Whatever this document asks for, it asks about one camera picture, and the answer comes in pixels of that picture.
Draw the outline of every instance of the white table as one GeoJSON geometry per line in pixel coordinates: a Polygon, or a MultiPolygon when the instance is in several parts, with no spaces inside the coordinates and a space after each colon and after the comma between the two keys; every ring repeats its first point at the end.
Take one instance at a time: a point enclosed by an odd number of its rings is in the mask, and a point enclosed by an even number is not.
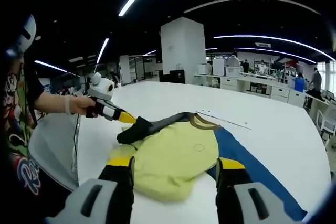
{"type": "MultiPolygon", "coordinates": [[[[149,121],[204,109],[231,122],[247,122],[251,130],[204,117],[229,130],[306,211],[315,209],[330,185],[329,164],[321,138],[302,108],[229,90],[150,81],[116,89],[112,102],[149,121]]],[[[109,150],[117,145],[116,135],[121,132],[121,125],[104,118],[81,119],[80,184],[99,176],[109,150]]],[[[157,223],[157,220],[218,223],[215,196],[215,182],[207,174],[196,180],[192,195],[185,202],[164,204],[135,192],[132,223],[157,223]]]]}

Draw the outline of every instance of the ceiling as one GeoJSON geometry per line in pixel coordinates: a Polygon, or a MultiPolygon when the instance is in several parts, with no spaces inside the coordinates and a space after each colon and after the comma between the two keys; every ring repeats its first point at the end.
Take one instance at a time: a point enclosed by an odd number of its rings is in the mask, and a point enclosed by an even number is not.
{"type": "MultiPolygon", "coordinates": [[[[118,14],[127,0],[38,0],[33,15],[37,36],[27,52],[32,59],[76,73],[88,65],[87,56],[98,55],[110,38],[100,63],[120,55],[141,55],[152,50],[160,58],[160,27],[184,16],[204,24],[206,47],[232,52],[234,47],[256,48],[255,42],[270,43],[271,50],[287,52],[313,61],[329,60],[312,49],[265,38],[222,38],[223,35],[262,35],[299,41],[336,58],[332,34],[335,26],[334,0],[232,0],[184,11],[214,0],[136,0],[123,17],[118,14]],[[83,57],[74,63],[69,59],[83,57]]],[[[41,77],[62,74],[37,66],[41,77]]]]}

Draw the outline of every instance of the window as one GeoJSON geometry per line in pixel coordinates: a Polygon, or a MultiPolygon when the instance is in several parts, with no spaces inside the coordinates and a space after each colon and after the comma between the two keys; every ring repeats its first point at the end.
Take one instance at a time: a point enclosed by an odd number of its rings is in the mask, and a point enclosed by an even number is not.
{"type": "Polygon", "coordinates": [[[329,90],[336,93],[336,62],[330,62],[330,83],[329,83],[329,90]]]}

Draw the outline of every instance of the person's hand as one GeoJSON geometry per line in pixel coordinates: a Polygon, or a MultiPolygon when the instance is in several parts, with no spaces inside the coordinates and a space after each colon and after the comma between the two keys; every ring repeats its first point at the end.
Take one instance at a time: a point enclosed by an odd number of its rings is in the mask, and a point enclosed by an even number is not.
{"type": "Polygon", "coordinates": [[[90,106],[95,106],[96,102],[84,95],[78,97],[71,97],[70,98],[70,112],[71,114],[80,114],[86,115],[86,109],[90,106]]]}

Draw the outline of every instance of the garment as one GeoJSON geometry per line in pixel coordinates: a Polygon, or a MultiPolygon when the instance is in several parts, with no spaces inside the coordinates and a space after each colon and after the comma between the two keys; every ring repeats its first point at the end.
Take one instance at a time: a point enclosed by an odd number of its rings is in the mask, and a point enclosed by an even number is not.
{"type": "Polygon", "coordinates": [[[122,145],[110,155],[134,156],[134,188],[157,200],[186,199],[194,177],[213,167],[218,158],[213,133],[217,125],[204,123],[200,117],[188,113],[176,118],[173,124],[136,141],[136,146],[122,145]]]}
{"type": "Polygon", "coordinates": [[[315,71],[311,77],[311,83],[313,83],[316,91],[321,91],[322,77],[318,71],[315,71]]]}
{"type": "Polygon", "coordinates": [[[250,68],[250,64],[248,62],[243,62],[241,65],[243,66],[244,73],[248,73],[248,69],[250,68]]]}
{"type": "Polygon", "coordinates": [[[34,101],[43,91],[33,65],[24,64],[23,58],[14,60],[4,90],[4,132],[9,147],[9,159],[18,180],[25,188],[25,194],[30,199],[26,204],[18,202],[20,205],[14,207],[30,208],[32,215],[41,217],[51,216],[61,210],[69,194],[58,189],[59,185],[56,185],[29,156],[29,139],[37,125],[34,101]]]}
{"type": "Polygon", "coordinates": [[[266,66],[266,64],[259,64],[259,72],[260,73],[267,73],[267,66],[266,66]]]}
{"type": "Polygon", "coordinates": [[[216,178],[215,164],[222,157],[230,172],[243,168],[252,182],[275,193],[291,218],[302,220],[305,216],[283,185],[223,127],[191,113],[157,122],[138,120],[117,136],[123,145],[110,155],[135,157],[136,190],[158,200],[183,200],[190,195],[198,174],[207,171],[216,178]]]}

